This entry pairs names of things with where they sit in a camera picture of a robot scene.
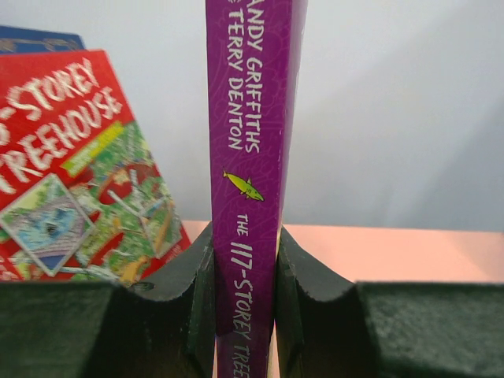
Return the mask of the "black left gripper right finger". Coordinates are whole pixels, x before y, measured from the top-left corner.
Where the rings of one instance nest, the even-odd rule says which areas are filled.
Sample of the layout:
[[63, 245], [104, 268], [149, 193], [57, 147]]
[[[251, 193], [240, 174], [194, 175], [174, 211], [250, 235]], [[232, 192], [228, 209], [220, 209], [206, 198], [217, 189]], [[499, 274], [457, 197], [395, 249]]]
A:
[[500, 283], [352, 283], [287, 231], [276, 263], [282, 377], [500, 377]]

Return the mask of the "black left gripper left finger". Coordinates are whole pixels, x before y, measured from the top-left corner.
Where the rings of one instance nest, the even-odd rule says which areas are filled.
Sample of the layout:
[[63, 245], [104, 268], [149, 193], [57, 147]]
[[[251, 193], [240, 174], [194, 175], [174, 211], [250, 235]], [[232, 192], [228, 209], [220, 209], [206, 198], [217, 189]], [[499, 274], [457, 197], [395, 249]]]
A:
[[206, 227], [145, 280], [1, 285], [4, 377], [210, 377], [214, 264]]

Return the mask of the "red Storey Treehouse book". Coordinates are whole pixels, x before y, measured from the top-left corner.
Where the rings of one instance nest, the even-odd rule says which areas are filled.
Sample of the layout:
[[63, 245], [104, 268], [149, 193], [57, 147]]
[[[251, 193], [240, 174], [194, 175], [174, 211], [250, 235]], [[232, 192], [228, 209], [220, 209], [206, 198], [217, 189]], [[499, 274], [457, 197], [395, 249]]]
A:
[[2, 281], [131, 286], [189, 244], [107, 53], [2, 56]]

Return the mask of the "purple 117-Storey Treehouse book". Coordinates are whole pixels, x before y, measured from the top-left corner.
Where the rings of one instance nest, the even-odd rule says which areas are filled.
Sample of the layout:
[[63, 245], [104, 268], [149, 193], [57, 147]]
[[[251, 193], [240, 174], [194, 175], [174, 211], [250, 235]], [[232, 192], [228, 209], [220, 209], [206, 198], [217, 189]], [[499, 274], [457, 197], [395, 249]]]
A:
[[307, 2], [208, 1], [217, 374], [269, 372], [276, 256]]

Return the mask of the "Jane Eyre blue orange book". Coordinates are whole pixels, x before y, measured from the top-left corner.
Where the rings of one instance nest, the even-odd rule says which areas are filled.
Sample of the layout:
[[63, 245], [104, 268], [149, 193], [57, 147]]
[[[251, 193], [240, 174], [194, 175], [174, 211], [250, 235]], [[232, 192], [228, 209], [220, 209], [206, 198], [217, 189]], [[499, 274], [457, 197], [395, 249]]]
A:
[[1, 26], [1, 54], [85, 50], [77, 34]]

